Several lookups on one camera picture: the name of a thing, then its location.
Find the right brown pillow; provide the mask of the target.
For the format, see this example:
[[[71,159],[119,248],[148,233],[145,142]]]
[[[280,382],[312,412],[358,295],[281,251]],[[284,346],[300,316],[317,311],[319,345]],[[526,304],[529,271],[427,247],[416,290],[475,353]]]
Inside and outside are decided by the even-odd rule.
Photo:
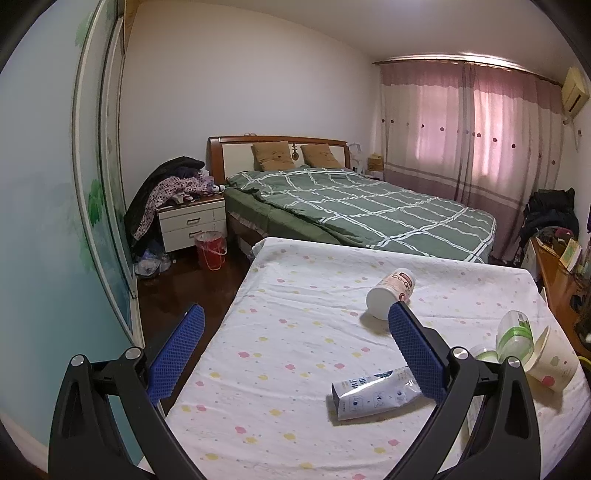
[[[332,154],[329,144],[304,144],[301,146],[301,152],[304,155],[304,163],[311,168],[342,168],[342,162],[339,162]]]

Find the left brown pillow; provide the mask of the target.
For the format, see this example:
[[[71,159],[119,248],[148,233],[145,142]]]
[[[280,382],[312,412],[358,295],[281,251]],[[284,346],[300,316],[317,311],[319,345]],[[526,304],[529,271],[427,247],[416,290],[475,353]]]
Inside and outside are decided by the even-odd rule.
[[[252,154],[260,171],[283,171],[294,169],[287,141],[252,144]]]

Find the white bedside cabinet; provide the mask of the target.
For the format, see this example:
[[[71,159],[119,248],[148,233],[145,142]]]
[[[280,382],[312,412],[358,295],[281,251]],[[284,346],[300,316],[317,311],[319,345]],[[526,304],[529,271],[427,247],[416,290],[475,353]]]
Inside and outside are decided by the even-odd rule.
[[[189,248],[201,232],[214,231],[226,236],[225,200],[221,194],[157,211],[166,253]]]

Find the tissue box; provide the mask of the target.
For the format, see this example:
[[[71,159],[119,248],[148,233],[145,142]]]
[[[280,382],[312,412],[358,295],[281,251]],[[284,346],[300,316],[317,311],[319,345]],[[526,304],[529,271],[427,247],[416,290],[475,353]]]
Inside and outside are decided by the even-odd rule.
[[[367,161],[368,172],[383,172],[384,171],[384,157],[378,154],[372,154]]]

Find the wall air conditioner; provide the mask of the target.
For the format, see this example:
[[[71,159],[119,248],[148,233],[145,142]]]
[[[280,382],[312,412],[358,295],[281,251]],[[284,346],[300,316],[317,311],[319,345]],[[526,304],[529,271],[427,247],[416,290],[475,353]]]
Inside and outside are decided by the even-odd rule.
[[[579,68],[568,69],[561,90],[561,98],[564,115],[567,118],[574,118],[589,100],[586,82]]]

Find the white pink yogurt bottle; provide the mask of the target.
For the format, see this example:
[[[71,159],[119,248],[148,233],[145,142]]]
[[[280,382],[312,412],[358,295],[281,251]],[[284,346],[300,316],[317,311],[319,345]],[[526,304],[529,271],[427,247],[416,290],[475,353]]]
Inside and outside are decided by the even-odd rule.
[[[409,303],[415,286],[416,278],[412,271],[406,268],[397,269],[370,289],[366,297],[368,312],[377,319],[386,321],[394,303]]]

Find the brown pillow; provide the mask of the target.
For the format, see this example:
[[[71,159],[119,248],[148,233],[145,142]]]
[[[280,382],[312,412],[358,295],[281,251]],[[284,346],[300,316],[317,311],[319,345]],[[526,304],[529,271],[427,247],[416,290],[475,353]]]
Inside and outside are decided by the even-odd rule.
[[[304,144],[301,146],[301,152],[304,155],[304,163],[311,168],[342,168],[342,162],[339,162],[332,154],[329,144]]]
[[[252,144],[252,154],[260,171],[283,171],[294,169],[287,141]]]

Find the wooden bed headboard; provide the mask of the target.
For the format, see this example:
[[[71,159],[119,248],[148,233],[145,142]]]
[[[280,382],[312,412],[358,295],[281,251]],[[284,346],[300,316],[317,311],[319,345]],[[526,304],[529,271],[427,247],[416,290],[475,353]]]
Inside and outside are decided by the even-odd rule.
[[[273,135],[214,136],[207,141],[207,161],[218,183],[245,171],[276,171],[308,166],[349,168],[345,141]]]

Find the sliding wardrobe door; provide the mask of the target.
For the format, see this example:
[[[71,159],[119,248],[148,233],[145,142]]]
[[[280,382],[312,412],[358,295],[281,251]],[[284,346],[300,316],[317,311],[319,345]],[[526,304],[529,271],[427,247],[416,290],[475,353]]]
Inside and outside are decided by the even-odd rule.
[[[91,265],[132,344],[144,345],[137,279],[126,240],[119,145],[125,60],[124,3],[98,1],[78,29],[72,154],[77,203]]]

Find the green checked duvet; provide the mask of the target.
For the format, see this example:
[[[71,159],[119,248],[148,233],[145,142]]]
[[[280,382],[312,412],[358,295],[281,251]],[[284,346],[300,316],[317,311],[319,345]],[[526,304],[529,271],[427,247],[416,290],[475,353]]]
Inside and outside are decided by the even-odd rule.
[[[344,168],[239,172],[225,198],[262,234],[480,264],[497,227],[482,210]]]

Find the white paper cup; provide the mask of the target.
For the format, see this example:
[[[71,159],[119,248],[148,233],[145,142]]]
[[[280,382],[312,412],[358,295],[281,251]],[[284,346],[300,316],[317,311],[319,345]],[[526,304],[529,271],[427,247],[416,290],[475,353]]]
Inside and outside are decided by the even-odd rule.
[[[578,365],[578,357],[568,339],[547,326],[536,340],[524,369],[545,387],[562,392],[573,379]]]

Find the pink white curtain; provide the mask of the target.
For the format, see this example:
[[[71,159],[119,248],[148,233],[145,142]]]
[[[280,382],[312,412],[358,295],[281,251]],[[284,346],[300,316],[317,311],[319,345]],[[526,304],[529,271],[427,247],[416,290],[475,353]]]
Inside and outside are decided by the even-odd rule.
[[[379,71],[386,180],[491,214],[491,254],[512,260],[528,200],[557,183],[560,86],[465,62],[404,60]]]

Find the red plastic bucket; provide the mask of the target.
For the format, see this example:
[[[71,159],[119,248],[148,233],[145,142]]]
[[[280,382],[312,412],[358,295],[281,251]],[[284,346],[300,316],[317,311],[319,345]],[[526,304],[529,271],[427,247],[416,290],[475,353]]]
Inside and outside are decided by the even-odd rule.
[[[208,271],[221,269],[228,252],[224,234],[217,231],[198,232],[194,237],[200,268]]]

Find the dark clothes on chair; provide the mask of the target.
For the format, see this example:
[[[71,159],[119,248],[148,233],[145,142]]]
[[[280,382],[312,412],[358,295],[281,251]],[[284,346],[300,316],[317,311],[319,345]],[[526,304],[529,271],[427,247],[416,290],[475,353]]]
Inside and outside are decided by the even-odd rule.
[[[537,190],[523,211],[524,221],[519,232],[519,247],[526,250],[531,238],[541,237],[552,247],[555,241],[568,244],[579,238],[579,221],[575,214],[575,190]]]

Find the pile of clothes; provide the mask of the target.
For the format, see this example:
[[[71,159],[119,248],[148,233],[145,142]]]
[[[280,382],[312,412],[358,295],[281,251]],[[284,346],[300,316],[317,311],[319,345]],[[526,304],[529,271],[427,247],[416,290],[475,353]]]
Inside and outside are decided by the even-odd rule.
[[[205,170],[204,161],[192,157],[176,157],[158,166],[144,180],[124,215],[124,227],[132,259],[145,252],[166,253],[157,218],[157,211],[168,206],[183,205],[221,194],[218,185]]]

